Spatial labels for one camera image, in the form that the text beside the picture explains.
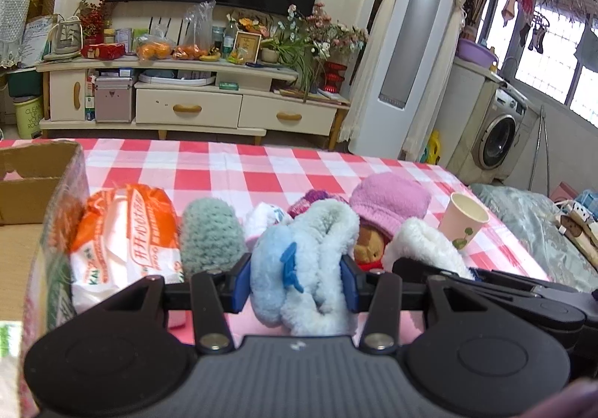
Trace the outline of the brown teddy bear red shirt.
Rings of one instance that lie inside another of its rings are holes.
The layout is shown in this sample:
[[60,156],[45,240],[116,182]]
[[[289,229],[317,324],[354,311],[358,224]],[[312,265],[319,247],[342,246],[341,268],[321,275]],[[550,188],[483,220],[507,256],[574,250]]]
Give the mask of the brown teddy bear red shirt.
[[363,271],[382,269],[382,257],[389,240],[375,228],[360,226],[354,259]]

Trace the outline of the white fluffy slipper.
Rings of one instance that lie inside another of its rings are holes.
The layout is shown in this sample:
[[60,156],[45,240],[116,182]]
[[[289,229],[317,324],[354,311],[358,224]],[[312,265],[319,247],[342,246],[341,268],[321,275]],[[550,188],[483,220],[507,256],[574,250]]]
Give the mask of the white fluffy slipper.
[[409,218],[400,226],[385,247],[381,259],[383,269],[391,271],[394,262],[400,258],[410,258],[474,280],[474,274],[453,244],[422,219]]

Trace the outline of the light blue fluffy slipper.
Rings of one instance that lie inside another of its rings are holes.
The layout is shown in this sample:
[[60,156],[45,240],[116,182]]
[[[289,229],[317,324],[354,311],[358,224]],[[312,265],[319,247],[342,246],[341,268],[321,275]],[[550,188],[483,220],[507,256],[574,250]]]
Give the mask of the light blue fluffy slipper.
[[346,304],[340,262],[353,256],[359,230],[358,215],[333,198],[266,229],[250,258],[256,319],[293,336],[354,335],[357,317]]

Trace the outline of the pink knit hat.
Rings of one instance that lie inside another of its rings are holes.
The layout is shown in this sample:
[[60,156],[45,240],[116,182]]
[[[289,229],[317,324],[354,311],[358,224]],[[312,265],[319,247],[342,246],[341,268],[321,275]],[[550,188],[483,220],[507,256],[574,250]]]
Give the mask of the pink knit hat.
[[349,204],[363,224],[391,240],[409,218],[427,214],[431,194],[417,181],[392,172],[368,176],[353,190]]

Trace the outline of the floral white cloth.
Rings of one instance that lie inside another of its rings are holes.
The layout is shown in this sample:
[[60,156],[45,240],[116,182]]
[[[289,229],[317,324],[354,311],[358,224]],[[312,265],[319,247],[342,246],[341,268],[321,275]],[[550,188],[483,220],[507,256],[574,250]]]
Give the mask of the floral white cloth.
[[260,202],[245,217],[242,223],[245,245],[252,252],[259,237],[269,227],[289,225],[293,218],[277,205]]

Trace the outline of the orange white snack bag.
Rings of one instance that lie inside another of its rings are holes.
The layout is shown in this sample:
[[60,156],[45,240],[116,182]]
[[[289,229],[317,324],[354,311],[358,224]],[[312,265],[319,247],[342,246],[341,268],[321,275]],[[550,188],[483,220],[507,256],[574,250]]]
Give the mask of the orange white snack bag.
[[166,192],[146,184],[88,198],[70,248],[72,303],[81,314],[147,276],[185,280],[178,217]]

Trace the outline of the white paper cup green print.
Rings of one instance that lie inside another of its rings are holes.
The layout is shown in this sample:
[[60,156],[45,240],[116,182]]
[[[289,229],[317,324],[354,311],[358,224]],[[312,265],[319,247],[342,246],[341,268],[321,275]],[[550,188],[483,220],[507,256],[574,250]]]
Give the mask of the white paper cup green print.
[[453,192],[438,230],[457,250],[463,250],[489,220],[480,202],[465,193]]

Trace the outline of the front-load washing machine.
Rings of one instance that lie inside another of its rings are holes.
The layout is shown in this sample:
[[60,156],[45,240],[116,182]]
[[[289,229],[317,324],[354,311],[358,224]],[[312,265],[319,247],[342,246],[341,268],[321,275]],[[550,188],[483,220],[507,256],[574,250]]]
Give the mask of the front-load washing machine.
[[442,146],[440,165],[465,184],[505,181],[539,115],[512,84],[456,58],[435,125]]

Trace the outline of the cream TV cabinet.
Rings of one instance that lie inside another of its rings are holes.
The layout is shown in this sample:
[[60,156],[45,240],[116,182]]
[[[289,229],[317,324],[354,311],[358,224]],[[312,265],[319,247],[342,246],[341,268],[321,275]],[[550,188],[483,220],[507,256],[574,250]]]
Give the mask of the cream TV cabinet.
[[[134,84],[134,118],[130,123],[90,121],[85,108],[95,102],[92,75],[109,69],[129,70]],[[155,131],[251,137],[259,143],[271,131],[336,139],[349,106],[327,98],[283,95],[297,80],[283,67],[246,67],[226,61],[114,61],[76,59],[37,66],[43,77],[44,133],[54,131]]]

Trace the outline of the cardboard box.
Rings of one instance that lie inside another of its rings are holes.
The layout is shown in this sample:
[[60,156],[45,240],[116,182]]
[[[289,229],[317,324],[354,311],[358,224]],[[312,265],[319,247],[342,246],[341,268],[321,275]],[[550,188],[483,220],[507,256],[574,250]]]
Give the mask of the cardboard box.
[[69,254],[88,197],[80,144],[1,144],[1,319],[22,325],[17,417],[37,414],[24,381],[25,354],[40,337],[75,316]]

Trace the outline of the grey storage box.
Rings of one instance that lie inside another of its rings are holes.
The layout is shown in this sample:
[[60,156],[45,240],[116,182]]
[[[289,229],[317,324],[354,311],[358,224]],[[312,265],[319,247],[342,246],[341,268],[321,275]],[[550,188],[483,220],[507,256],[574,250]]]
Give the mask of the grey storage box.
[[130,123],[134,118],[134,84],[133,77],[98,77],[95,119],[99,123]]

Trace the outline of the white standing air conditioner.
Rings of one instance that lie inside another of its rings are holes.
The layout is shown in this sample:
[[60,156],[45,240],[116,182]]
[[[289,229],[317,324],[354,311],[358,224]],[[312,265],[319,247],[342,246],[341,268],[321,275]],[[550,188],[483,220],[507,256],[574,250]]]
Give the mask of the white standing air conditioner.
[[382,0],[339,138],[360,156],[417,161],[442,103],[465,0]]

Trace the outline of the red lantern ornament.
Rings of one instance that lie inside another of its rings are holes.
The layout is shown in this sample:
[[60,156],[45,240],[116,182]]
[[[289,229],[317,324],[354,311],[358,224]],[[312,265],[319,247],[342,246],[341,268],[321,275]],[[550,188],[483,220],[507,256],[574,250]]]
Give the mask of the red lantern ornament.
[[346,65],[326,61],[323,67],[323,85],[321,89],[330,93],[339,93],[343,80],[345,80],[343,74],[346,73]]

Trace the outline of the framed picture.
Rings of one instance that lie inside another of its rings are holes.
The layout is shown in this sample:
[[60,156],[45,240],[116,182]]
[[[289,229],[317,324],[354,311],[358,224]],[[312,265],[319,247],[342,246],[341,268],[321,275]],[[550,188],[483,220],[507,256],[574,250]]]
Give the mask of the framed picture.
[[248,31],[238,31],[234,49],[241,63],[254,63],[258,59],[262,36]]

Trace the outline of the bag of oranges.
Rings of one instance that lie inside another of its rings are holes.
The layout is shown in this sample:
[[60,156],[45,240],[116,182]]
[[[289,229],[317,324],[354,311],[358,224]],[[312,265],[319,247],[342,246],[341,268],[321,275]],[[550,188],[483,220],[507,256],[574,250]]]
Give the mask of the bag of oranges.
[[167,41],[144,41],[137,47],[137,57],[144,61],[164,60],[171,57],[173,45]]

